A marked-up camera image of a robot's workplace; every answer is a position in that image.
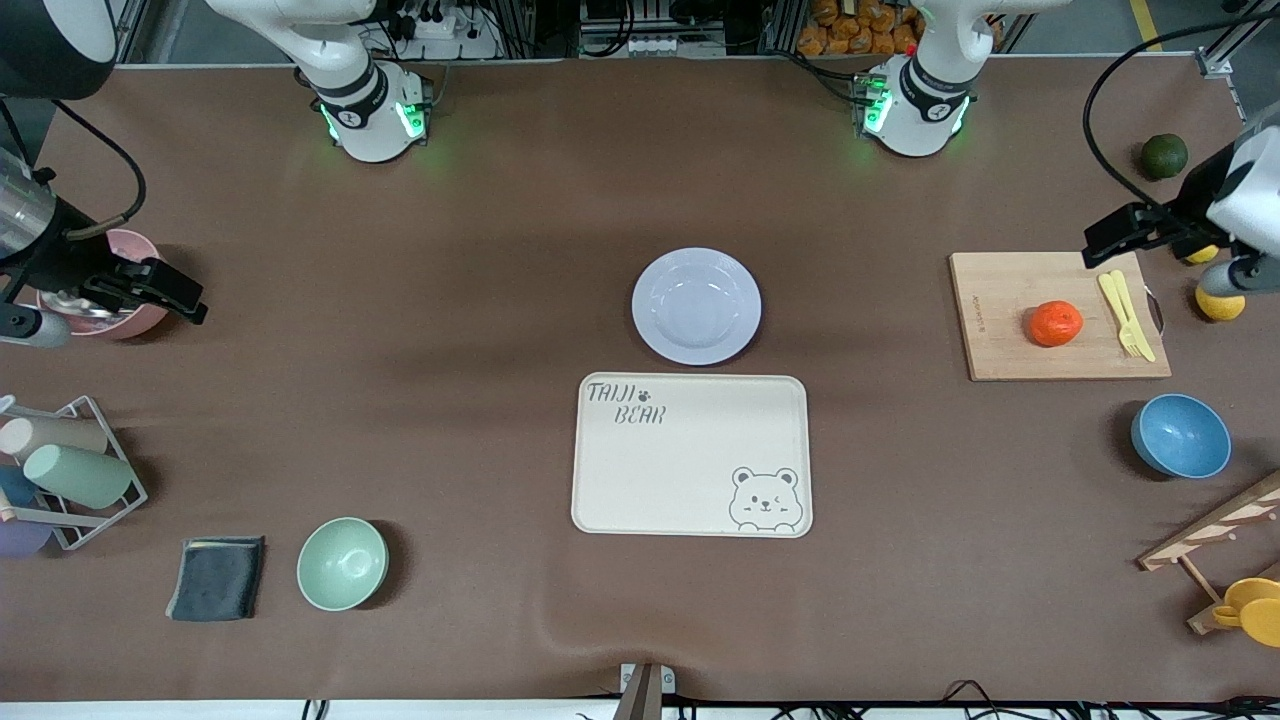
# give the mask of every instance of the tangerine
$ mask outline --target tangerine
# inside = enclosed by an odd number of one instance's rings
[[[1036,309],[1027,329],[1037,343],[1044,347],[1066,345],[1080,334],[1084,318],[1065,300],[1052,300]]]

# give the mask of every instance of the towel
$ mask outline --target towel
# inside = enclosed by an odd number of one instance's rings
[[[212,623],[253,615],[262,537],[182,541],[178,587],[165,610],[172,620]]]

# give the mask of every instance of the green led light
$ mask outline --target green led light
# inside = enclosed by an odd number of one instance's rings
[[[969,109],[969,99],[965,97],[964,102],[960,104],[960,109],[956,110],[956,124],[951,126],[951,135],[960,132],[960,126],[964,123],[964,111]]]
[[[333,118],[329,117],[329,110],[324,105],[320,105],[320,114],[324,115],[324,122],[329,126],[329,137],[332,137],[334,142],[340,142],[338,140],[338,128],[333,127]]]
[[[872,105],[872,109],[867,111],[867,118],[863,122],[863,127],[868,132],[879,132],[884,127],[884,118],[888,117],[888,111],[892,106],[893,94],[886,90],[881,99]]]
[[[410,105],[408,108],[406,108],[404,105],[397,102],[396,104],[396,113],[401,117],[401,124],[404,126],[404,132],[407,132],[410,137],[417,137],[417,136],[422,135],[422,111],[421,110],[419,110],[417,108],[415,108],[412,105]]]

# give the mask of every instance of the bowl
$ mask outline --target bowl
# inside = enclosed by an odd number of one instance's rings
[[[133,231],[106,231],[106,242],[111,246],[111,252],[125,260],[140,263],[147,258],[160,258],[160,251],[156,250],[156,246]],[[41,300],[38,292],[36,293],[36,307],[49,310],[49,305]],[[97,337],[102,340],[137,337],[160,324],[160,320],[168,314],[168,310],[156,307],[155,305],[140,305],[137,310],[127,315],[114,315],[110,318],[86,318],[59,313],[61,318],[67,319],[67,324],[70,325],[72,336]]]
[[[1231,457],[1226,424],[1212,407],[1187,395],[1151,398],[1133,419],[1130,434],[1138,455],[1166,475],[1210,478]]]
[[[320,610],[351,610],[369,600],[385,577],[387,541],[360,518],[320,525],[298,553],[298,589]]]

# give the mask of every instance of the cutting board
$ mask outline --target cutting board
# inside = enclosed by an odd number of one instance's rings
[[[1129,357],[1120,325],[1097,277],[1123,270],[1138,324],[1156,361]],[[1062,380],[1167,378],[1169,356],[1147,305],[1142,268],[1133,254],[1087,270],[1079,252],[956,252],[951,283],[960,310],[969,377],[974,380]],[[1042,302],[1065,300],[1084,328],[1061,347],[1041,347],[1027,336],[1027,318]]]

